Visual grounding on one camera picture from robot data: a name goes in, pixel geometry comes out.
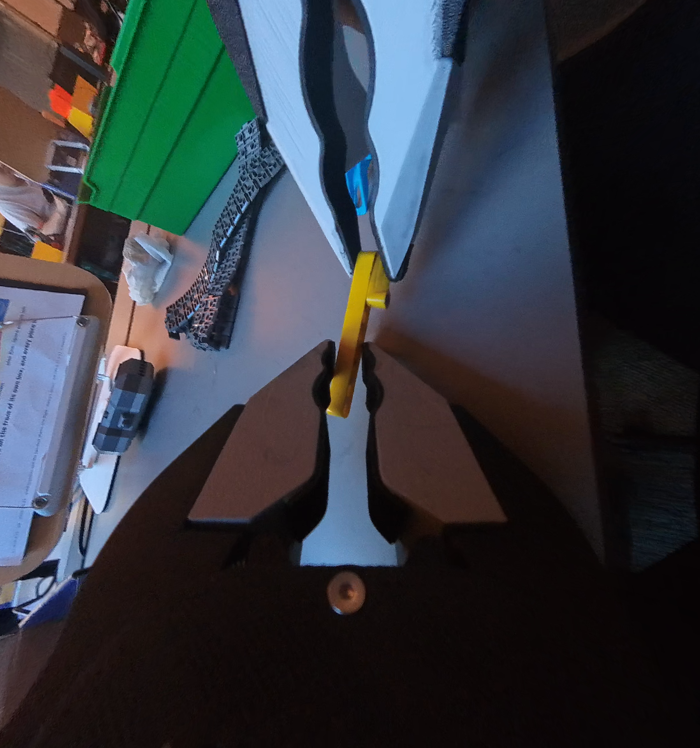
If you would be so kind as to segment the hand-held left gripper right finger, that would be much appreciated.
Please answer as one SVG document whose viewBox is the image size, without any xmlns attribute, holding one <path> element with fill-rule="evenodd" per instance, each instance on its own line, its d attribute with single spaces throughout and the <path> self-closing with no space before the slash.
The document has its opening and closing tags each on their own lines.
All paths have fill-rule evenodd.
<svg viewBox="0 0 700 748">
<path fill-rule="evenodd" d="M 368 510 L 389 543 L 507 516 L 452 407 L 374 343 L 364 344 Z"/>
</svg>

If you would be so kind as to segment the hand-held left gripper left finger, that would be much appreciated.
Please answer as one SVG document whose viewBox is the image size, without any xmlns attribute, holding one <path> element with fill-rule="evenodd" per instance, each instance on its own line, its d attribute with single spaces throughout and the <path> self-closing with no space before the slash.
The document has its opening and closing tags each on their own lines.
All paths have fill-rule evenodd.
<svg viewBox="0 0 700 748">
<path fill-rule="evenodd" d="M 275 528 L 301 543 L 327 509 L 326 408 L 336 345 L 324 340 L 244 405 L 188 522 Z"/>
</svg>

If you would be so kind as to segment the green plastic bin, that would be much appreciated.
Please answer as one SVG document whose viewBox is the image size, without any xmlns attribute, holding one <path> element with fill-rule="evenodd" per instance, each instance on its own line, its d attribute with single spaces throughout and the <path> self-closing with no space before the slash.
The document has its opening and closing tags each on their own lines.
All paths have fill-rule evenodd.
<svg viewBox="0 0 700 748">
<path fill-rule="evenodd" d="M 79 200 L 182 236 L 254 117 L 207 2 L 129 2 L 110 66 Z"/>
</svg>

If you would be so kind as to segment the blue brick separator tool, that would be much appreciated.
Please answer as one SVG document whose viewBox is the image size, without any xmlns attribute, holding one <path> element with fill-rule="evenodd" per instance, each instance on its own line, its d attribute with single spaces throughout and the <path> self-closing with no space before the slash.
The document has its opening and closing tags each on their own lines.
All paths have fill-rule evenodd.
<svg viewBox="0 0 700 748">
<path fill-rule="evenodd" d="M 345 172 L 345 184 L 359 217 L 367 215 L 371 207 L 376 173 L 376 160 L 372 154 L 366 155 Z"/>
</svg>

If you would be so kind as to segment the printed instruction sheet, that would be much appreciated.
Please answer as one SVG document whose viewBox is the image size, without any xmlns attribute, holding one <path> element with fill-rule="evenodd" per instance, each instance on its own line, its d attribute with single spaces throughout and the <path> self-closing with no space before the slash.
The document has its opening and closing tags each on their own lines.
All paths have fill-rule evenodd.
<svg viewBox="0 0 700 748">
<path fill-rule="evenodd" d="M 0 567 L 23 561 L 34 518 L 59 503 L 53 477 L 98 320 L 84 295 L 0 285 Z"/>
</svg>

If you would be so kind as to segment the grey toy motor block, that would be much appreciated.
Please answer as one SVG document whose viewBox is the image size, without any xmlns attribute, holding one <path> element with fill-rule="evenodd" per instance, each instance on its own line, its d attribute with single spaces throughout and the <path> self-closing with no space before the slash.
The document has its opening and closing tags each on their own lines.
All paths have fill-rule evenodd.
<svg viewBox="0 0 700 748">
<path fill-rule="evenodd" d="M 93 436 L 98 453 L 120 455 L 127 451 L 148 408 L 154 374 L 153 365 L 146 360 L 127 359 L 119 364 Z"/>
</svg>

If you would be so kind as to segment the crumpled white tissue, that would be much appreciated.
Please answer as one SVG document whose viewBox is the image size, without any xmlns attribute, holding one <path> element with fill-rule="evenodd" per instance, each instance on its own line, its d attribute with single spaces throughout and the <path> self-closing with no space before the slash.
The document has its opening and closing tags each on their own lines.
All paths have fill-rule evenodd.
<svg viewBox="0 0 700 748">
<path fill-rule="evenodd" d="M 151 304 L 173 263 L 168 241 L 146 233 L 131 236 L 124 242 L 122 255 L 121 271 L 131 300 Z"/>
</svg>

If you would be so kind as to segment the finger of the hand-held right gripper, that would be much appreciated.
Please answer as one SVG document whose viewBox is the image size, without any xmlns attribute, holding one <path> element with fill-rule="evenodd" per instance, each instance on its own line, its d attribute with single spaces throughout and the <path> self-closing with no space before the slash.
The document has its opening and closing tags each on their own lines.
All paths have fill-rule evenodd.
<svg viewBox="0 0 700 748">
<path fill-rule="evenodd" d="M 361 240 L 345 186 L 333 82 L 332 2 L 238 2 L 266 126 L 343 270 Z"/>
<path fill-rule="evenodd" d="M 403 276 L 417 231 L 452 71 L 447 11 L 446 2 L 359 3 L 370 43 L 369 221 L 391 281 Z"/>
</svg>

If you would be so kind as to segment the yellow perforated toy beam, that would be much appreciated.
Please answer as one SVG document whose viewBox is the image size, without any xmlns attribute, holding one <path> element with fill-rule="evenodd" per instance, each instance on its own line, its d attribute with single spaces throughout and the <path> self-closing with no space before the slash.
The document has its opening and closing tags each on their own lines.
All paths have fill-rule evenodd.
<svg viewBox="0 0 700 748">
<path fill-rule="evenodd" d="M 389 303 L 390 280 L 384 271 L 380 253 L 360 252 L 339 336 L 334 375 L 330 383 L 328 415 L 341 418 L 349 416 L 370 312 L 385 310 Z"/>
</svg>

